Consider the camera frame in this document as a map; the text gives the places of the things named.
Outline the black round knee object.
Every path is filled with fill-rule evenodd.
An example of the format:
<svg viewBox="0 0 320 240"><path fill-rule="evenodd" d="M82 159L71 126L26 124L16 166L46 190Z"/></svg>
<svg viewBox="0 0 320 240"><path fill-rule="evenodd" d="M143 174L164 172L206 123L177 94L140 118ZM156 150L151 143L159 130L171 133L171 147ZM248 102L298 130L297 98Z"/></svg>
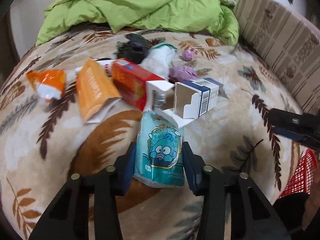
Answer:
<svg viewBox="0 0 320 240"><path fill-rule="evenodd" d="M310 195L304 192L289 194L276 200L273 207L289 232L291 239L319 239L319 208L305 230L302 229L305 204Z"/></svg>

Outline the red plastic mesh basket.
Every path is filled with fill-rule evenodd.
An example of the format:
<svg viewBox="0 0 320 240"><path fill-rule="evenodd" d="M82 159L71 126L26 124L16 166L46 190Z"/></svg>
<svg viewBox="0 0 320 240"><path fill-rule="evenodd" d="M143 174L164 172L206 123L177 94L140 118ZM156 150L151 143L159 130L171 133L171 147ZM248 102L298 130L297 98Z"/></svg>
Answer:
<svg viewBox="0 0 320 240"><path fill-rule="evenodd" d="M285 190L279 198L294 193L310 193L313 182L313 173L318 167L316 155L312 149L307 149L301 157L294 175L289 180Z"/></svg>

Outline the leaf pattern bed blanket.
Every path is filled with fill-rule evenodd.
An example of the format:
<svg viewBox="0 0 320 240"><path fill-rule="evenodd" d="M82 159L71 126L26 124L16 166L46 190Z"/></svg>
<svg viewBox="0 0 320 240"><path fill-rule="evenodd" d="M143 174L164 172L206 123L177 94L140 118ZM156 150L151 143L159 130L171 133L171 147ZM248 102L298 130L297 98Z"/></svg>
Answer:
<svg viewBox="0 0 320 240"><path fill-rule="evenodd" d="M98 173L132 141L143 150L187 141L209 165L247 172L269 201L284 191L306 149L273 134L266 112L302 110L263 61L242 44L223 46L207 35L142 34L151 44L172 44L178 54L195 49L189 66L221 84L215 107L185 126L181 137L160 116L144 116L123 100L100 123L86 124L75 69L90 58L114 57L126 32L86 27L31 48L1 89L1 211L22 239L69 176Z"/></svg>

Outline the black plastic bag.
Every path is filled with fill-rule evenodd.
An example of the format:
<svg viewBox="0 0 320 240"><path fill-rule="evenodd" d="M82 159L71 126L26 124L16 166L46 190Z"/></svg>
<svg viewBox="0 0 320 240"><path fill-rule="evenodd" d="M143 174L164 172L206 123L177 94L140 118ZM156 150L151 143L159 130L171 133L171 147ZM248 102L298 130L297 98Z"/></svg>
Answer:
<svg viewBox="0 0 320 240"><path fill-rule="evenodd" d="M127 34L128 42L118 46L116 57L125 58L135 64L140 64L148 55L150 46L148 41L138 34Z"/></svg>

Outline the blue white cigarette box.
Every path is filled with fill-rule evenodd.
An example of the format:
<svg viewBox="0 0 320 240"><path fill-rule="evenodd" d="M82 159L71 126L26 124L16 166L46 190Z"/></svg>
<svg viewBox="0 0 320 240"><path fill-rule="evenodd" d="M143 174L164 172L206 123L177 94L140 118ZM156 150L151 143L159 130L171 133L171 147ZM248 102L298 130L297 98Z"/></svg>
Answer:
<svg viewBox="0 0 320 240"><path fill-rule="evenodd" d="M153 111L182 128L215 107L221 86L211 78L175 84L165 80L148 81L143 111Z"/></svg>

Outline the small purple paper ball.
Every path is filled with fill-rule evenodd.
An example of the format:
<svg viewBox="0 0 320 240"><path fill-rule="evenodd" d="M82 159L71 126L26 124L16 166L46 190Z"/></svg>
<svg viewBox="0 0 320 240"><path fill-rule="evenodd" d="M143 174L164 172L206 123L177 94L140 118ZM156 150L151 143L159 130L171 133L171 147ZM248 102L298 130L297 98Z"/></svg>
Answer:
<svg viewBox="0 0 320 240"><path fill-rule="evenodd" d="M190 50L190 49L186 49L182 52L181 57L182 57L183 61L190 62L195 57L195 51Z"/></svg>

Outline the green duvet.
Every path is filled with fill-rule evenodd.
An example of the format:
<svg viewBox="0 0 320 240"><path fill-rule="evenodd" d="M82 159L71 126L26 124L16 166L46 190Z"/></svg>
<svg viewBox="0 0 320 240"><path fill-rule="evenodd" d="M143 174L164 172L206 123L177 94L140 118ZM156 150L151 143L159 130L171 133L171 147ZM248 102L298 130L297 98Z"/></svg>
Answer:
<svg viewBox="0 0 320 240"><path fill-rule="evenodd" d="M36 45L83 23L107 23L112 33L123 27L206 31L226 45L236 45L239 24L233 8L239 0L55 0L44 11Z"/></svg>

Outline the purple wrapper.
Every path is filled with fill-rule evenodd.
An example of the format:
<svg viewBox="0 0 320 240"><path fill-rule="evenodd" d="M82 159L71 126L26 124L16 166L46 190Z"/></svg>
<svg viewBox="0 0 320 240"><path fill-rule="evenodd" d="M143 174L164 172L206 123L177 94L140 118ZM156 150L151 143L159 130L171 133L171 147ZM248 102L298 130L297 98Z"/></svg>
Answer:
<svg viewBox="0 0 320 240"><path fill-rule="evenodd" d="M173 83L198 79L195 70L189 66L171 67L169 70L169 80Z"/></svg>

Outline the orange snack wrapper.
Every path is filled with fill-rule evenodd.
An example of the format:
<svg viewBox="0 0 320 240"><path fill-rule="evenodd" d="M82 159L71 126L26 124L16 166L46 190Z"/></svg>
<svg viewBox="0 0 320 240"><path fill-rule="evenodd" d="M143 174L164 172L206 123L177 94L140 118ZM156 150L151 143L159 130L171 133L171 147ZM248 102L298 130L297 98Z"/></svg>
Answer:
<svg viewBox="0 0 320 240"><path fill-rule="evenodd" d="M37 98L44 104L60 100L65 91L66 73L60 69L49 69L40 72L29 71L26 77Z"/></svg>

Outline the orange paper packet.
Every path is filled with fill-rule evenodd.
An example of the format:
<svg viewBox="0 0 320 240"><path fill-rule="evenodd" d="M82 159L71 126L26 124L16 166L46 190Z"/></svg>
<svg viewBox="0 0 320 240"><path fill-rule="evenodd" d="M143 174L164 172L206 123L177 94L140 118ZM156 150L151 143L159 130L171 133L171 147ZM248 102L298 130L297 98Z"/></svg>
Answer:
<svg viewBox="0 0 320 240"><path fill-rule="evenodd" d="M108 111L122 99L105 69L88 59L76 72L76 93L81 118L86 124L102 122Z"/></svg>

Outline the teal cartoon tissue pack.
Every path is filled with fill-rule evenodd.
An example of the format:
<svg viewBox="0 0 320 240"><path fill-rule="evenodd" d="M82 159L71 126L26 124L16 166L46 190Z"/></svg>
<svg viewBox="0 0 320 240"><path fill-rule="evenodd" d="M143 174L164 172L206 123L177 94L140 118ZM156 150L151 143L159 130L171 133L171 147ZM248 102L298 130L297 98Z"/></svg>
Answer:
<svg viewBox="0 0 320 240"><path fill-rule="evenodd" d="M134 178L154 188L183 186L183 132L155 112L144 112L137 134Z"/></svg>

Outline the white green-trimmed sock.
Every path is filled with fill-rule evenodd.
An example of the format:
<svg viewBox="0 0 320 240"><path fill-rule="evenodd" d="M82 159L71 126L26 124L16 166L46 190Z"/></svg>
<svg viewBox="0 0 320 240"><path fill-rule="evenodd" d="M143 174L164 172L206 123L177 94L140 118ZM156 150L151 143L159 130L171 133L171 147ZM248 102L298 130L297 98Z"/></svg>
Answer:
<svg viewBox="0 0 320 240"><path fill-rule="evenodd" d="M143 69L165 79L169 79L169 65L177 48L169 43L159 43L150 48L147 57L139 64Z"/></svg>

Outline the striped brown bolster cushion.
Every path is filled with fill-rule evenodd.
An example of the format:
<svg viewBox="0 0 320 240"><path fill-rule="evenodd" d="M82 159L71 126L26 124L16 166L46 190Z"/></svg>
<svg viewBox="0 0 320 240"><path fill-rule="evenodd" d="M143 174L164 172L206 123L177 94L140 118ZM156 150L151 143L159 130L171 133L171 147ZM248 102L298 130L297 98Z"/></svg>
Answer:
<svg viewBox="0 0 320 240"><path fill-rule="evenodd" d="M287 87L305 113L319 111L319 29L274 0L239 0L240 35Z"/></svg>

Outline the red white carton box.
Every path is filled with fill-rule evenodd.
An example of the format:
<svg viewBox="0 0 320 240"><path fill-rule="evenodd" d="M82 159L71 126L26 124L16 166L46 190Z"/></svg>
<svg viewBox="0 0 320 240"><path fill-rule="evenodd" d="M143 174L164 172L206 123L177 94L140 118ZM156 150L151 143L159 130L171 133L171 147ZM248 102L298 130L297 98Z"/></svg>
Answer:
<svg viewBox="0 0 320 240"><path fill-rule="evenodd" d="M111 76L123 100L140 111L147 101L146 82L164 80L125 58L112 62Z"/></svg>

